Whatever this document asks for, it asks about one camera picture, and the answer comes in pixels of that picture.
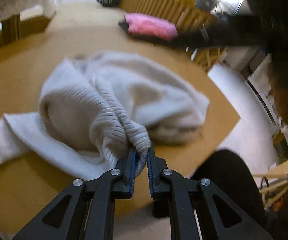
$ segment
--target white floor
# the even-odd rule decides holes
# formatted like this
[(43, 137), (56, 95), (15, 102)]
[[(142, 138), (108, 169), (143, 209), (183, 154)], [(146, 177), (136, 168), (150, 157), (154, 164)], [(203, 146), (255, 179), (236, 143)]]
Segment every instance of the white floor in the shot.
[[(85, 0), (64, 0), (64, 2), (73, 1)], [(229, 148), (237, 152), (247, 163), (251, 172), (267, 171), (268, 166), (277, 158), (264, 108), (245, 80), (232, 70), (216, 65), (209, 72), (209, 77), (221, 89), (241, 117), (239, 123), (219, 145), (219, 148)], [(169, 220), (151, 217), (151, 207), (117, 219), (114, 235), (115, 239), (171, 239)]]

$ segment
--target wooden board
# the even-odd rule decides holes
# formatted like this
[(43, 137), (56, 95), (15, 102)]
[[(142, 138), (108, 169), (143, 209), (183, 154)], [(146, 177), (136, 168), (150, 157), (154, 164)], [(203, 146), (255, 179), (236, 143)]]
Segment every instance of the wooden board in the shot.
[(287, 173), (288, 173), (288, 160), (268, 171), (266, 175), (274, 177), (274, 175), (281, 175), (281, 174), (287, 175)]
[[(65, 57), (116, 50), (138, 53), (168, 67), (211, 101), (206, 122), (196, 140), (185, 146), (156, 146), (156, 155), (165, 158), (171, 169), (189, 177), (239, 120), (220, 90), (184, 52), (130, 40), (117, 24), (79, 25), (78, 28), (69, 24), (69, 28), (52, 26), (50, 30), (0, 50), (0, 116), (36, 111), (42, 83)], [(35, 153), (0, 165), (0, 231), (16, 233), (73, 179)], [(134, 198), (117, 201), (116, 215), (149, 202), (147, 171), (144, 170), (136, 179)]]

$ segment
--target knit fabric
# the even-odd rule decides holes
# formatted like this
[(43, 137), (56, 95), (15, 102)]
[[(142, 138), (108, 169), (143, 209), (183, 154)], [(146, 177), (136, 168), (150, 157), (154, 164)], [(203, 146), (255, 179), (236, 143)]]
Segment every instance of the knit fabric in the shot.
[(129, 147), (143, 170), (150, 137), (187, 143), (208, 99), (165, 67), (137, 54), (103, 51), (64, 60), (44, 82), (39, 112), (0, 119), (0, 163), (29, 151), (84, 180), (113, 169)]

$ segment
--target white blanket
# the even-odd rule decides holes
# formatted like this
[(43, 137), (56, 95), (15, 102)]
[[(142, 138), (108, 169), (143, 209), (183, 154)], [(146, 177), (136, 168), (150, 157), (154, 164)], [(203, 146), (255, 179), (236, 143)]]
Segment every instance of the white blanket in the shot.
[(0, 163), (29, 150), (84, 180), (115, 167), (136, 148), (138, 175), (150, 139), (187, 143), (209, 100), (164, 66), (137, 54), (102, 51), (65, 59), (45, 81), (39, 112), (0, 118)]

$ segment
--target potted plant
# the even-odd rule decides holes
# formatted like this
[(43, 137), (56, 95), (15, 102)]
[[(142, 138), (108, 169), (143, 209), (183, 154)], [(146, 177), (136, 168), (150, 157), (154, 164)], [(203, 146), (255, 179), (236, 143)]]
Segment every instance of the potted plant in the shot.
[(195, 7), (210, 12), (217, 5), (217, 2), (217, 0), (196, 0)]

